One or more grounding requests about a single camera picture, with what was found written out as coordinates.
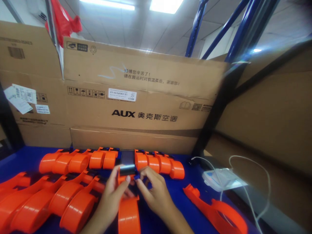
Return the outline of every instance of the sticker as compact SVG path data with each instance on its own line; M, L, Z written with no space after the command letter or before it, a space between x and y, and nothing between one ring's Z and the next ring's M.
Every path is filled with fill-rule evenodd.
M38 114L50 114L48 105L36 105L36 110Z
M7 100L9 100L9 102L22 114L32 110L32 107L25 100L17 97L16 89L13 86L10 86L4 90L4 94Z
M120 100L127 100L127 101L136 101L137 92L126 91L126 90L119 90L119 89L108 89L108 97Z
M16 89L17 98L21 98L25 100L26 102L37 104L36 90L26 88L17 84L12 84L12 86Z

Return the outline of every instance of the ceiling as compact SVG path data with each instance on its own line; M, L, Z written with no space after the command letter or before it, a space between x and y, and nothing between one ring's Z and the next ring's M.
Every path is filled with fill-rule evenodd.
M134 11L79 0L59 1L72 18L79 15L83 25L79 35L86 40L179 56L185 55L199 3L184 0L175 14L166 14L150 11L151 0L118 1L134 5ZM311 12L298 2L280 1L259 45L285 43L312 32L312 24L307 22ZM199 57L205 38L224 25L239 3L240 0L208 1L192 57ZM242 17L243 13L233 26L238 26Z

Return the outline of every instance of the hand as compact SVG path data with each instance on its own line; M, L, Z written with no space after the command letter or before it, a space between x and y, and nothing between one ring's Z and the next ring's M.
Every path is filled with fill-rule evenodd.
M145 185L142 181L144 177L147 177ZM140 179L137 179L136 182L149 208L161 219L166 219L168 211L175 208L175 205L167 189L165 179L147 166L140 171ZM147 189L149 182L152 184L150 190Z
M102 234L114 221L118 209L119 203L122 197L134 197L134 194L128 189L130 183L130 176L126 177L126 180L122 182L117 188L117 172L119 166L114 167L109 179L107 180L105 191L102 195L101 201L96 209L94 215L81 231L82 233Z
M144 177L147 177L145 184L142 181ZM194 234L182 213L174 205L165 179L160 174L147 166L140 171L140 179L136 182L149 208L163 220L172 234ZM152 184L150 190L147 189L149 182Z

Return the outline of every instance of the blue table surface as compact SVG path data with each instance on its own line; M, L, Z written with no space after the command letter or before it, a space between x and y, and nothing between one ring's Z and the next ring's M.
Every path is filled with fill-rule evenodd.
M42 147L24 147L17 153L10 155L9 157L0 161L0 183L12 178L19 172L23 171L38 171L39 163L42 157L47 153L54 153L55 148L42 148ZM209 220L200 212L200 210L187 198L182 188L185 188L188 184L192 184L194 188L197 188L201 196L200 198L208 204L211 204L211 199L220 199L220 193L214 191L209 186L205 185L202 179L203 170L201 167L190 167L186 164L186 155L174 155L175 160L181 161L185 169L185 178L183 180L173 180L168 175L163 175L172 200L177 208L182 212L185 219L193 229L194 233L218 233L212 226ZM108 176L105 173L108 171L102 170L101 175ZM141 194L139 194L140 200L138 202L141 233L159 234L170 233L162 220L154 214ZM248 226L248 233L258 233L255 226L238 210L238 208L231 202L230 199L224 194L222 200L236 209ZM38 229L35 233L70 233L67 230L59 227L60 217L51 215L45 224ZM109 229L105 233L118 233L117 231L117 219L112 223Z

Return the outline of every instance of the fluorescent light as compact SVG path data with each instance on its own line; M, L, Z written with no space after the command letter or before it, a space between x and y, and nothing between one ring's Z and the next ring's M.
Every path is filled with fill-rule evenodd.
M152 0L150 10L168 14L175 14L183 0Z
M121 8L125 10L134 10L134 6L132 5L127 5L123 3L118 3L118 2L111 2L111 1L105 1L105 0L80 0L81 2L86 2L86 3L93 3L96 5L101 5L101 6L106 6L106 7L115 7L115 8Z

